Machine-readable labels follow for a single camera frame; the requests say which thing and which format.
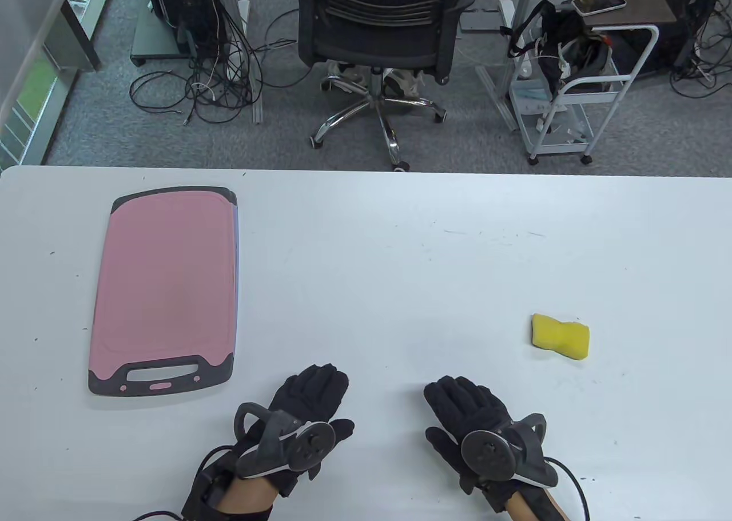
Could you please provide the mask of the person's right hand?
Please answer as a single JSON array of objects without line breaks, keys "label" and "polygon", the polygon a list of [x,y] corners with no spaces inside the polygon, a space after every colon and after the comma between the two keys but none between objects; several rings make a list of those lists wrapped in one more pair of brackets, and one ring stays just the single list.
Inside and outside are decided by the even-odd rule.
[{"label": "person's right hand", "polygon": [[464,461],[461,444],[469,433],[495,431],[511,421],[505,404],[489,388],[463,376],[444,376],[425,386],[424,398],[441,424],[426,429],[426,439],[457,473],[463,492],[470,495],[479,489],[495,513],[507,512],[514,520],[567,519],[545,489],[482,478]]}]

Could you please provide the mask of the person's left hand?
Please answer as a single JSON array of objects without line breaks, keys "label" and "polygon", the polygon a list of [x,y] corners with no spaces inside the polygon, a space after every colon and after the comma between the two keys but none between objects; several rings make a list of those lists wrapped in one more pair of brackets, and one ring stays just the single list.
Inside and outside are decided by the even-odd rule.
[{"label": "person's left hand", "polygon": [[301,475],[316,477],[324,459],[355,429],[350,419],[336,417],[348,386],[348,376],[334,365],[311,365],[288,377],[267,408],[240,404],[230,461],[235,476],[266,479],[283,498]]}]

